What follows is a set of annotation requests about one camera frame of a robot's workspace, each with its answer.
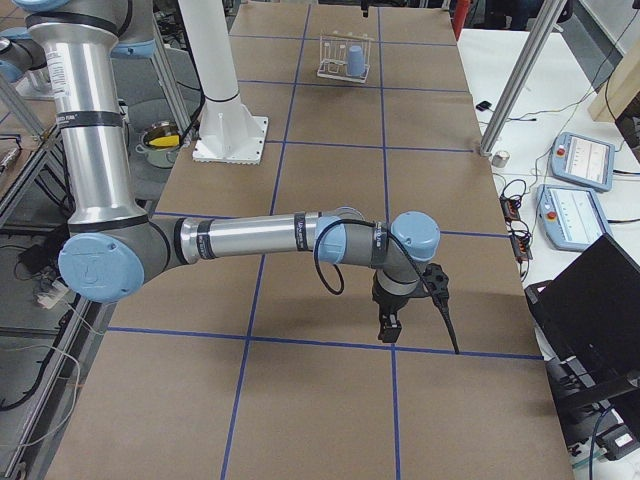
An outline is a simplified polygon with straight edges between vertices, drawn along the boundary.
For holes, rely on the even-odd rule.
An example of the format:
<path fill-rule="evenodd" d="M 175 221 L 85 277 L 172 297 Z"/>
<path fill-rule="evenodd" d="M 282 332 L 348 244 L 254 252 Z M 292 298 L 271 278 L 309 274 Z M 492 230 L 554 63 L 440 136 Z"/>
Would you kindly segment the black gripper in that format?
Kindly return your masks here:
<path fill-rule="evenodd" d="M 372 299 L 379 307 L 378 339 L 383 343 L 397 342 L 402 330 L 399 311 L 413 298 L 431 297 L 445 326 L 449 327 L 448 284 L 449 277 L 435 263 L 428 264 L 421 279 L 413 284 L 398 284 L 382 270 L 378 270 L 374 274 L 372 286 Z"/>

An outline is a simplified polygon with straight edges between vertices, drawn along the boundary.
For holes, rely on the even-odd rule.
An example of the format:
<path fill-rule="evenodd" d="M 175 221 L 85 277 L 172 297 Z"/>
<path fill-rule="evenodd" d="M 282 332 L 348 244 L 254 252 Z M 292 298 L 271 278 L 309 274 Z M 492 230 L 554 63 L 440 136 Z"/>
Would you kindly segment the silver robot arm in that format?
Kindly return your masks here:
<path fill-rule="evenodd" d="M 448 279 L 434 263 L 437 223 L 411 211 L 370 223 L 352 208 L 229 220 L 152 220 L 134 199 L 114 57 L 155 50 L 148 1 L 25 1 L 28 34 L 43 49 L 65 148 L 75 209 L 59 257 L 66 284 L 110 303 L 172 268 L 201 260 L 309 252 L 316 263 L 374 270 L 379 339 L 397 340 L 398 313 L 429 297 L 449 313 Z"/>

